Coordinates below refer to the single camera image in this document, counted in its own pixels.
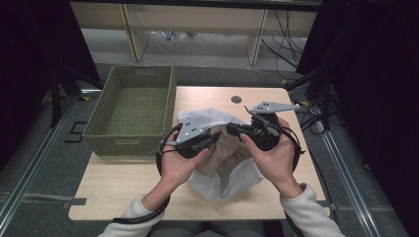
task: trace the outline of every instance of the woven basket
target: woven basket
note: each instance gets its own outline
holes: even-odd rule
[[[172,128],[171,66],[114,66],[83,137],[99,156],[155,150]]]

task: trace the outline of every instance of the person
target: person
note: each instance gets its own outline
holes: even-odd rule
[[[280,126],[290,127],[290,125],[282,118],[279,118]],[[173,132],[168,140],[174,140],[177,135],[177,131]],[[266,179],[268,179],[274,187],[280,193],[280,202],[287,213],[287,215],[293,221],[293,224],[301,231],[305,237],[309,236],[344,236],[338,225],[330,219],[323,207],[321,207],[316,201],[316,193],[314,189],[306,183],[299,184],[293,176],[293,143],[285,135],[280,136],[280,142],[276,147],[269,151],[260,150],[253,140],[245,135],[240,134],[240,138],[249,152],[252,154],[253,159],[258,166],[261,173]],[[176,191],[176,189],[188,181],[188,178],[194,171],[194,169],[202,162],[209,151],[207,149],[200,152],[196,157],[191,159],[185,159],[176,151],[173,151],[173,147],[166,145],[163,148],[163,154],[161,163],[161,179],[158,184],[146,195],[138,196],[122,215],[122,218],[137,218],[151,214],[160,206],[163,205],[165,200]],[[145,237],[147,234],[153,236],[174,236],[176,233],[175,229],[182,229],[183,225],[181,222],[171,222],[171,226],[162,226],[162,232],[159,233],[158,222],[163,217],[164,212],[151,218],[148,221],[135,224],[121,224],[121,223],[110,223],[100,237],[108,236],[135,236]],[[258,227],[240,229],[240,225],[229,227],[230,233],[214,233],[206,232],[194,233],[194,235],[188,235],[191,229],[191,225],[179,233],[179,236],[264,236],[263,230],[259,231]],[[195,229],[200,229],[202,225],[197,225]]]

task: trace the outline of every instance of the white sleeve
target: white sleeve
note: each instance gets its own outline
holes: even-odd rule
[[[144,197],[145,195],[142,195],[134,199],[131,205],[129,206],[129,208],[122,215],[122,218],[136,218],[136,217],[141,217],[141,216],[145,216],[147,214],[152,213],[152,211],[147,210],[142,205],[141,201]],[[164,212],[162,212],[157,217],[151,220],[148,220],[146,222],[139,223],[139,224],[111,223],[106,227],[105,231],[99,235],[99,237],[111,237],[111,236],[113,237],[115,236],[145,237],[150,231],[151,227],[161,220],[161,218],[163,217],[163,214]]]
[[[281,205],[305,237],[344,236],[338,225],[327,216],[323,207],[317,203],[314,189],[308,184],[300,184],[303,193],[295,198],[281,197]]]

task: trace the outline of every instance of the hand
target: hand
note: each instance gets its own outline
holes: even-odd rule
[[[168,141],[175,140],[177,133],[178,131],[173,132]],[[180,185],[185,183],[209,153],[208,149],[204,149],[196,157],[187,159],[179,155],[176,150],[172,150],[174,150],[173,146],[163,147],[165,153],[161,157],[160,181],[141,201],[142,205],[150,211],[158,209]]]
[[[290,127],[289,123],[279,118],[281,127]],[[260,150],[246,134],[240,134],[246,148],[252,154],[256,165],[266,179],[277,188],[284,198],[295,198],[302,189],[293,177],[293,142],[284,134],[280,142],[269,151]]]

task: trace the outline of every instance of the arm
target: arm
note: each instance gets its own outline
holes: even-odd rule
[[[168,140],[174,140],[177,131],[173,132]],[[208,150],[203,150],[196,157],[186,159],[173,151],[173,147],[165,146],[161,158],[161,179],[147,195],[137,197],[122,215],[122,218],[136,218],[145,216],[157,210],[163,202],[191,176],[198,164],[203,161]],[[100,237],[105,236],[135,236],[145,237],[151,227],[161,220],[163,213],[146,222],[138,224],[111,223]]]
[[[290,127],[279,118],[281,127]],[[304,236],[343,236],[336,223],[317,203],[315,191],[299,184],[293,176],[293,143],[281,134],[280,142],[269,151],[260,150],[253,140],[240,134],[261,173],[281,195],[281,205]]]

